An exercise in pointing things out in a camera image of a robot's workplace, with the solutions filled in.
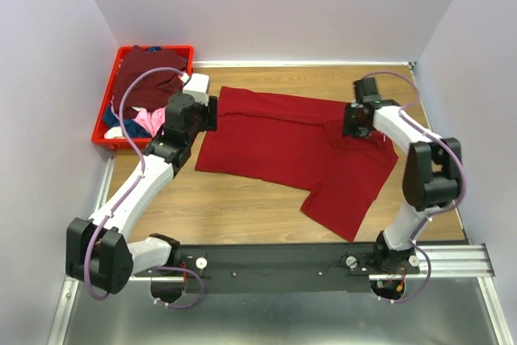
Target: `gray floor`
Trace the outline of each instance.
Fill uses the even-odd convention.
[[[421,280],[408,280],[408,292]],[[104,302],[79,286],[68,344],[496,344],[477,279],[432,279],[401,305],[346,292],[207,295],[189,310],[153,305],[148,282]]]

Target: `red fabric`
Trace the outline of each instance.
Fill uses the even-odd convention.
[[[217,131],[207,133],[195,168],[310,191],[307,216],[353,241],[389,177],[391,141],[342,137],[345,103],[223,86]]]
[[[113,109],[118,115],[120,101],[131,83],[147,70],[169,66],[178,70],[187,69],[187,61],[174,50],[164,48],[156,52],[146,52],[140,46],[133,46],[125,55],[113,82]],[[156,111],[167,105],[169,97],[181,90],[178,75],[172,72],[157,72],[142,79],[132,89],[124,105],[124,118],[134,119],[137,111],[132,107],[142,107]]]

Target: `gray wall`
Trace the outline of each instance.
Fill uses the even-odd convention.
[[[515,338],[516,64],[515,0],[453,0],[417,64],[435,130],[463,144],[469,192],[461,218],[467,234],[488,247]]]
[[[0,20],[0,343],[41,344],[104,166],[90,133],[116,42],[94,0],[0,0]]]
[[[416,60],[451,0],[95,0],[119,44],[197,60]]]

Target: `wooden tabletop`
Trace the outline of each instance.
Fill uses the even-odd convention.
[[[388,69],[411,77],[405,66],[328,66],[279,68],[203,68],[199,73],[211,78],[211,95],[221,86],[246,88],[257,92],[281,93],[350,101],[352,83],[366,73]],[[409,85],[393,76],[376,76],[380,93],[400,104],[414,100]],[[427,125],[422,107],[408,113]],[[137,222],[131,242],[152,233],[165,234],[182,244],[260,243],[260,242],[340,242],[342,239],[300,211],[309,194],[234,175],[194,170],[204,134],[192,148],[192,157],[173,182],[165,186]],[[377,234],[397,215],[403,201],[401,190],[406,158],[398,149],[399,160],[377,200],[372,204],[356,241],[374,241]],[[134,152],[120,151],[116,157],[108,198],[134,170]],[[434,217],[421,240],[455,240],[464,237],[455,212]]]

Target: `clothes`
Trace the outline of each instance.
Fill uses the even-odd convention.
[[[145,108],[138,109],[137,117],[134,120],[154,137],[162,124],[165,123],[165,107],[150,113]]]
[[[301,210],[353,241],[397,155],[379,132],[342,137],[345,103],[223,86],[195,168],[310,191]]]
[[[133,46],[122,60],[113,82],[111,103],[115,112],[119,111],[124,92],[138,76],[147,70],[163,66],[186,70],[187,62],[171,49],[147,52],[139,46]],[[178,75],[172,72],[163,71],[150,74],[135,86],[126,99],[124,118],[134,119],[137,116],[137,112],[132,107],[143,107],[148,111],[165,107],[168,98],[176,91],[181,90],[182,86]]]
[[[103,122],[105,125],[107,125],[109,128],[113,129],[116,127],[120,127],[119,120],[113,115],[113,112],[111,111],[111,105],[106,107],[103,113]],[[150,134],[145,131],[139,124],[137,124],[135,121],[131,119],[124,119],[124,125],[126,127],[126,130],[128,131],[128,135],[133,137],[151,137]],[[104,134],[105,139],[113,139],[116,137],[122,137],[122,128],[119,130],[113,130],[108,131]]]

